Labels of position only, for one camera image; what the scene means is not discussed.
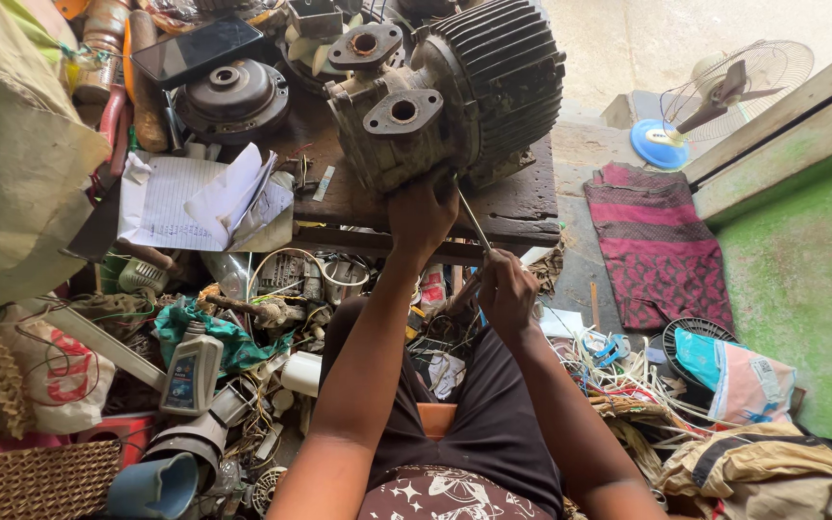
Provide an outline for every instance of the wooden workbench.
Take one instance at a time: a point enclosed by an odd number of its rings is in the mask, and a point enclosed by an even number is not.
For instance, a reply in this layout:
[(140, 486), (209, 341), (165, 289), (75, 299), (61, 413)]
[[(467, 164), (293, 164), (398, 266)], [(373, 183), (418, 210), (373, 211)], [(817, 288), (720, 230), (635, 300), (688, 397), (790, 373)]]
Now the wooden workbench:
[[(326, 100), (294, 88), (286, 124), (277, 135), (257, 144), (261, 150), (274, 150), (281, 162), (308, 143), (312, 145), (298, 154), (312, 160), (308, 179), (318, 180), (328, 166), (336, 167), (336, 172), (322, 202), (313, 200), (312, 194), (297, 196), (294, 219), (389, 231), (387, 204), (379, 195), (365, 191), (345, 159)], [(496, 242), (498, 247), (516, 250), (558, 243), (559, 225), (553, 220), (547, 221), (558, 216), (550, 136), (535, 143), (532, 152), (537, 162), (531, 167), (477, 193), (465, 193), (487, 239)], [(419, 216), (414, 215), (413, 219), (419, 219)], [(386, 256), (392, 246), (390, 236), (382, 234), (322, 227), (295, 230), (292, 247)], [(451, 230), (451, 237), (476, 238), (463, 209)], [(475, 244), (445, 242), (433, 258), (447, 264), (479, 266), (482, 248)]]

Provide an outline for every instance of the black phone screen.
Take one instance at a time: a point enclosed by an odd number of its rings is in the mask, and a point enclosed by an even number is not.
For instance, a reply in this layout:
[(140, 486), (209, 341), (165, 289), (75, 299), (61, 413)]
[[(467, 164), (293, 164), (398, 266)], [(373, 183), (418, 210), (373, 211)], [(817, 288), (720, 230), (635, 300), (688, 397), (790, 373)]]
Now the black phone screen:
[(131, 59), (155, 80), (166, 81), (261, 37), (245, 21), (226, 17), (133, 53)]

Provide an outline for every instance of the smartphone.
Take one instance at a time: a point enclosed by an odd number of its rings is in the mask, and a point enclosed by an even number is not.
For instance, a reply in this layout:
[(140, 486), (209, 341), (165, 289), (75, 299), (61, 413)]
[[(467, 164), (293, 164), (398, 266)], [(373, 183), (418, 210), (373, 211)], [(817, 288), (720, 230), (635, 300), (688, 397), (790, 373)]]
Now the smartphone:
[(254, 57), (263, 42), (258, 30), (229, 16), (133, 53), (130, 61), (169, 91), (235, 59)]

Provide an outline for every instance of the person's arm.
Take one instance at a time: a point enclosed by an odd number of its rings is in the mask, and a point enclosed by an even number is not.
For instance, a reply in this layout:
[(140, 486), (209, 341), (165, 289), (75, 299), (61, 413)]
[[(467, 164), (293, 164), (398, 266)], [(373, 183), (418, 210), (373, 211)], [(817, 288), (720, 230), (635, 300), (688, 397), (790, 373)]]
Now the person's arm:
[(326, 376), (307, 439), (278, 484), (269, 520), (358, 514), (397, 392), (413, 284), (457, 216), (456, 195), (446, 195), (436, 201), (426, 179), (391, 199), (393, 252)]
[(666, 520), (640, 471), (558, 361), (532, 319), (538, 280), (513, 254), (494, 250), (483, 268), (480, 305), (512, 352), (548, 451), (573, 502), (593, 520)]

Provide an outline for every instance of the blue fan base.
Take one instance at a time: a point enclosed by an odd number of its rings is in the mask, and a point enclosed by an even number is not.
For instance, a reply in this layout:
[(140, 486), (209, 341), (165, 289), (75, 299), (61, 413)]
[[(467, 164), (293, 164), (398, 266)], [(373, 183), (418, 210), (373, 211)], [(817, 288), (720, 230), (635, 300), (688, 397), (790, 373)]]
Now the blue fan base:
[(631, 146), (634, 151), (648, 163), (663, 169), (678, 169), (689, 158), (689, 145), (670, 146), (668, 144), (651, 143), (645, 137), (648, 130), (663, 131), (663, 121), (660, 119), (641, 119), (631, 128)]

